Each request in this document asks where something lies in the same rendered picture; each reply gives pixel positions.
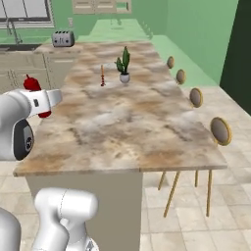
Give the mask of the beige wall cupboard run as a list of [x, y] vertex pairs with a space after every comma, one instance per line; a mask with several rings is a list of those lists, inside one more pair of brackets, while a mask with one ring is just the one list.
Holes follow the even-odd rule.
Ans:
[[75, 14], [130, 14], [131, 0], [72, 0]]

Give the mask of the window with white blinds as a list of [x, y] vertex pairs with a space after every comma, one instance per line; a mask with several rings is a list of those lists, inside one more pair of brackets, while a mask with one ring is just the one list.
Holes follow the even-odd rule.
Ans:
[[0, 0], [0, 28], [13, 21], [21, 27], [53, 27], [51, 0]]

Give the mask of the silver toaster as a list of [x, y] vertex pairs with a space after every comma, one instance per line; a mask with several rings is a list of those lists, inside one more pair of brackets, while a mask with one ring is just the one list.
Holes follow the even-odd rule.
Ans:
[[52, 33], [54, 47], [72, 47], [75, 45], [75, 35], [71, 30], [57, 30]]

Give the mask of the red ketchup bottle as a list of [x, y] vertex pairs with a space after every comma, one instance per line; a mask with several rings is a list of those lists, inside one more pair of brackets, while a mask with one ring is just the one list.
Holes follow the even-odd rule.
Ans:
[[[41, 89], [38, 80], [34, 77], [29, 76], [29, 75], [26, 76], [26, 79], [24, 81], [24, 88], [29, 91], [38, 91]], [[40, 119], [45, 119], [45, 118], [49, 117], [50, 115], [51, 115], [51, 112], [48, 111], [48, 112], [40, 113], [38, 115], [38, 117]]]

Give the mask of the beige base cupboard run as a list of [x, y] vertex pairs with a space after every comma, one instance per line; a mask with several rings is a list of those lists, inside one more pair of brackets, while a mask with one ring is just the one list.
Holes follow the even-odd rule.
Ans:
[[61, 88], [76, 57], [76, 52], [0, 54], [0, 93], [22, 88], [27, 75], [36, 78], [43, 89]]

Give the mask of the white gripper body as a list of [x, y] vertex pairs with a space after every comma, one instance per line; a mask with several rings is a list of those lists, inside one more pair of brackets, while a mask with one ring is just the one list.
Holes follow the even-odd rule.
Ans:
[[56, 106], [63, 99], [62, 92], [60, 89], [47, 90], [46, 93], [47, 93], [49, 108]]

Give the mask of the beige island counter base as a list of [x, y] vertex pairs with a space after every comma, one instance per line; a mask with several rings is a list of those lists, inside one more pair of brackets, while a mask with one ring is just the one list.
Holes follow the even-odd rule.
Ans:
[[32, 196], [44, 187], [63, 187], [94, 193], [97, 215], [86, 223], [100, 251], [139, 251], [141, 228], [141, 173], [27, 176]]

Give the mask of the green plant in white pot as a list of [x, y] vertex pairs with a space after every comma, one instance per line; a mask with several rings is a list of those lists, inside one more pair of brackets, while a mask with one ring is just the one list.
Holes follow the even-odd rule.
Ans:
[[122, 57], [118, 57], [117, 61], [115, 62], [117, 70], [120, 73], [120, 81], [122, 83], [128, 83], [130, 79], [129, 72], [127, 71], [129, 61], [130, 54], [127, 50], [127, 47], [125, 47]]

